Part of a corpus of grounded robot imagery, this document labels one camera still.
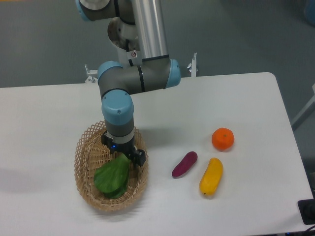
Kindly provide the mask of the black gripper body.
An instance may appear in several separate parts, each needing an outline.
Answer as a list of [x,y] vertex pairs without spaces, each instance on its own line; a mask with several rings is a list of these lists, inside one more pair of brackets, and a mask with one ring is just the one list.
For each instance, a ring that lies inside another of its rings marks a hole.
[[134,137],[132,137],[128,142],[122,144],[114,142],[113,140],[113,145],[112,147],[109,147],[109,151],[111,154],[115,152],[123,153],[128,158],[129,151],[131,148],[134,147],[134,144],[135,144]]

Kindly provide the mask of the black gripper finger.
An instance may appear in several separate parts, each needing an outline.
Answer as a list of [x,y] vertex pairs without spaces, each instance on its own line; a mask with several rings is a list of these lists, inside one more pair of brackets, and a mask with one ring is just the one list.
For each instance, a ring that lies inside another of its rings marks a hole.
[[134,164],[134,166],[137,165],[142,167],[146,162],[145,151],[136,147],[130,149],[128,158]]
[[108,136],[108,133],[107,132],[104,132],[102,135],[101,135],[101,143],[104,145],[104,146],[107,146],[108,148],[111,148],[112,145],[113,145],[113,140],[111,137]]

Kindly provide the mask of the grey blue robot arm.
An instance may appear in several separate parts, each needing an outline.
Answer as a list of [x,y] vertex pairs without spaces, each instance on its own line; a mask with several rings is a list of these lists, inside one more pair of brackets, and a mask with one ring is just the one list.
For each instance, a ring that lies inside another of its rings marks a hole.
[[134,105],[131,96],[177,86],[179,64],[166,45],[161,3],[158,0],[78,0],[76,7],[86,21],[110,19],[108,36],[125,50],[126,63],[107,61],[97,70],[101,110],[106,131],[102,144],[111,153],[121,152],[135,165],[146,161],[135,146]]

